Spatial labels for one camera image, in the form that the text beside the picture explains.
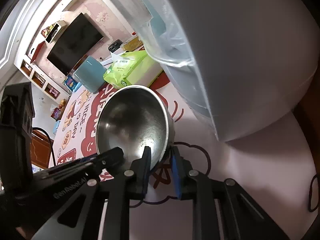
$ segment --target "black tv screen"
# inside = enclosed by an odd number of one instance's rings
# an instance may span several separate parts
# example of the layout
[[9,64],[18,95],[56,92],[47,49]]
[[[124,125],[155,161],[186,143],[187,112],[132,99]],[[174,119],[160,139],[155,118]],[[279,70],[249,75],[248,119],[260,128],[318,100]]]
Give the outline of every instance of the black tv screen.
[[67,75],[103,36],[81,13],[62,33],[47,59]]

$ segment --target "printed tablecloth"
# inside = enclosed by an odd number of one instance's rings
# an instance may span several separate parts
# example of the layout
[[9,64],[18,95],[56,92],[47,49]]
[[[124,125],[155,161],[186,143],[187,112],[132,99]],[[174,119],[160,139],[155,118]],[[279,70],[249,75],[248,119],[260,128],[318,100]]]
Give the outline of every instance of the printed tablecloth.
[[[237,180],[291,239],[301,239],[317,213],[307,210],[316,171],[294,116],[289,113],[255,134],[222,143],[195,118],[164,73],[150,88],[173,117],[181,156],[212,179]],[[82,86],[71,96],[53,144],[58,164],[96,153],[98,117],[115,91],[106,84],[91,94]],[[100,178],[112,176],[103,171]],[[171,178],[165,163],[150,177],[145,200],[132,201],[136,207],[130,209],[130,239],[191,239],[192,202],[175,200]]]

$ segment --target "screw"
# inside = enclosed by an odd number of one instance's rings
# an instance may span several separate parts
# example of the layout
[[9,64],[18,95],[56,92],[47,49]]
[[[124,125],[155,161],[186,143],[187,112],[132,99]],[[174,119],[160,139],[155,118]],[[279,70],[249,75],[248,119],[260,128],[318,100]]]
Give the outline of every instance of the screw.
[[127,176],[127,177],[131,177],[131,176],[134,175],[134,171],[132,171],[132,170],[126,170],[126,171],[124,172],[124,175]]
[[228,186],[234,186],[236,184],[235,180],[234,179],[227,179],[226,180],[226,184]]
[[191,171],[189,171],[189,175],[192,177],[195,177],[195,176],[199,175],[199,172],[197,170],[191,170]]
[[87,185],[89,187],[93,187],[93,186],[97,185],[97,181],[95,179],[89,179],[87,182]]

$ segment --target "blue cup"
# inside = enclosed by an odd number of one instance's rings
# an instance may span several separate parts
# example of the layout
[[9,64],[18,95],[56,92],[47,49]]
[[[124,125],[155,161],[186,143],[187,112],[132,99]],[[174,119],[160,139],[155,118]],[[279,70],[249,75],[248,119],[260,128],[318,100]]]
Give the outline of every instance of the blue cup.
[[89,92],[96,93],[106,82],[103,74],[106,69],[93,57],[88,56],[86,60],[74,72],[75,77]]

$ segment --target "black cable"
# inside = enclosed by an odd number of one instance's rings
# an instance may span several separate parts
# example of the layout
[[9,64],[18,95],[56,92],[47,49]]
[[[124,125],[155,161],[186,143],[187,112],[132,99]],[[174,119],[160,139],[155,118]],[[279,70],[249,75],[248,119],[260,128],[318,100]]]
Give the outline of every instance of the black cable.
[[311,212],[311,213],[314,212],[314,211],[318,208],[318,206],[319,206],[319,200],[318,200],[318,203],[317,203],[316,207],[315,207],[315,208],[311,208],[312,185],[313,185],[313,182],[315,181],[316,178],[318,178],[318,174],[316,174],[316,175],[313,176],[313,178],[312,178],[312,180],[311,180],[311,183],[310,183],[310,188],[309,188],[308,210],[309,210],[309,212]]
[[42,128],[40,128],[40,127],[33,127],[32,130],[39,130],[39,131],[43,132],[43,133],[47,136],[47,138],[48,138],[48,140],[49,140],[50,148],[51,148],[53,165],[56,166],[56,159],[54,158],[52,141],[51,141],[51,139],[50,139],[49,134],[48,134],[45,130],[43,130]]

